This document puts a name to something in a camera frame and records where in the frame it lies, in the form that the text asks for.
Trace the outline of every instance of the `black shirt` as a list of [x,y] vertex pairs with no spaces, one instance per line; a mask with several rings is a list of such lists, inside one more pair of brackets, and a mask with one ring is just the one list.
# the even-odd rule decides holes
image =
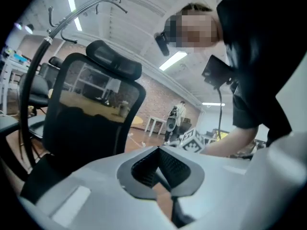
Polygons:
[[304,0],[223,0],[217,7],[238,80],[232,86],[233,124],[264,124],[270,129],[267,146],[291,132],[275,96],[307,50],[305,10]]

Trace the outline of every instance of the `chair armrest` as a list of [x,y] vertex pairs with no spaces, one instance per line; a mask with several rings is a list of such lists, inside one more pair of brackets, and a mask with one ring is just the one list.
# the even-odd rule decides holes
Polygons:
[[18,120],[10,116],[0,116],[0,137],[5,137],[18,129]]

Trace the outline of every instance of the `small white table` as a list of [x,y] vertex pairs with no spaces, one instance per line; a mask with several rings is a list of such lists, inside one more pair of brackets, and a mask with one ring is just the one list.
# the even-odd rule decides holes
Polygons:
[[162,127],[166,123],[166,121],[163,120],[163,119],[160,119],[158,117],[150,116],[149,119],[148,119],[146,128],[145,128],[145,132],[148,130],[148,126],[149,126],[150,120],[153,120],[153,125],[152,125],[152,128],[151,128],[150,132],[149,132],[149,137],[152,136],[153,129],[155,127],[156,122],[160,122],[161,123],[161,128],[160,128],[159,133],[158,133],[158,135],[159,135],[161,133]]
[[6,60],[5,65],[3,67],[1,76],[0,76],[0,103],[2,103],[2,111],[6,115],[7,114],[7,98],[8,98],[8,89],[17,89],[18,85],[14,84],[15,73],[14,71],[20,71],[23,73],[27,73],[29,67],[25,64],[20,64],[10,58]]

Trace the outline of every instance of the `black cable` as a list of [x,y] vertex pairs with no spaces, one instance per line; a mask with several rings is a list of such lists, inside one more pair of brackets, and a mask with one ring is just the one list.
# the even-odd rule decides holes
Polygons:
[[39,108],[39,109],[46,115],[46,113],[44,112],[44,110],[42,108]]
[[219,118],[219,127],[218,127],[218,136],[219,136],[219,139],[221,139],[221,121],[222,121],[222,94],[221,94],[221,91],[220,89],[216,89],[217,92],[219,93],[219,97],[220,97],[220,118]]

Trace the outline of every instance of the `loudspeaker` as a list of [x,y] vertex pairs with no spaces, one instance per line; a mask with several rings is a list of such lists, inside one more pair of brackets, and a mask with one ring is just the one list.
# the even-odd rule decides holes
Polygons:
[[166,121],[166,131],[172,132],[176,127],[176,119],[169,117]]

